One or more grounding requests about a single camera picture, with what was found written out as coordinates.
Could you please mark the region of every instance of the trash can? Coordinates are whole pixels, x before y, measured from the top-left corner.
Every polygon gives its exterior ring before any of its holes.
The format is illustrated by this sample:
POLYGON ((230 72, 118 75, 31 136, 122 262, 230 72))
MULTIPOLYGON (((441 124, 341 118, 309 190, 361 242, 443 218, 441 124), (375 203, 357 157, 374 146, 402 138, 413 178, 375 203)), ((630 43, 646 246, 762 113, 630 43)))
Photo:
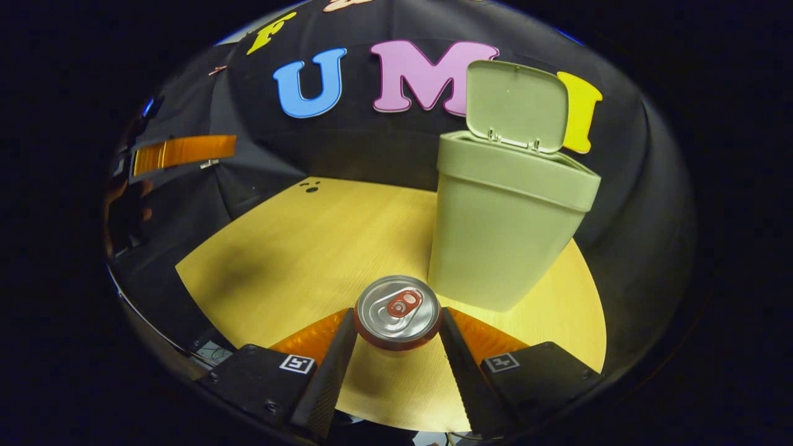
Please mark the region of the trash can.
POLYGON ((558 152, 569 94, 556 75, 479 60, 467 83, 469 130, 440 137, 427 281, 448 298, 507 311, 569 243, 600 177, 558 152))

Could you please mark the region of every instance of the yellow table surface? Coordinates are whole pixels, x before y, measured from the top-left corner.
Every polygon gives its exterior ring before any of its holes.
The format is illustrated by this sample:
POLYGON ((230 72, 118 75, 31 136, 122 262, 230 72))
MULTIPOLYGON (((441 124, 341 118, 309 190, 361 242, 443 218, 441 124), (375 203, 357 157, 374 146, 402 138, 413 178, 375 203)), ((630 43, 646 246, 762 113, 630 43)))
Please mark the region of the yellow table surface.
MULTIPOLYGON (((380 277, 426 281, 434 224, 435 192, 311 177, 234 220, 176 269, 230 342, 269 347, 354 306, 380 277)), ((509 312, 438 298, 529 345, 552 340, 603 368, 603 308, 572 240, 509 312)), ((402 429, 469 430, 440 336, 399 354, 358 336, 336 409, 402 429)))

